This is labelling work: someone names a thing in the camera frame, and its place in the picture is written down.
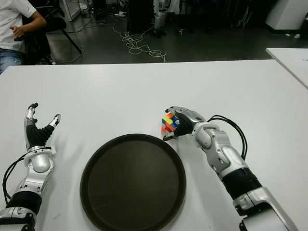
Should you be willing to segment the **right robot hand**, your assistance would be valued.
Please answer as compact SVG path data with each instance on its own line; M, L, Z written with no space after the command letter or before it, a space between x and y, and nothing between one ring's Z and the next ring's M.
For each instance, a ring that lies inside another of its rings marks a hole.
M172 106L166 109L165 112L176 116L179 119L179 125L173 132L165 135L163 137L163 141L168 141L186 134L191 134L197 123L206 122L200 114L184 107Z

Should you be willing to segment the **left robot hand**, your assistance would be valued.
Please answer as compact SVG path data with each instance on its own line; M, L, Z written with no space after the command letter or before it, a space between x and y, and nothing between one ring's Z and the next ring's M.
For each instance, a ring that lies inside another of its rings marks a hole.
M37 119L34 118L34 113L38 105L38 103L32 103L28 107L25 115L24 131L27 150L36 146L44 147L61 120L61 115L56 114L47 126L37 128Z

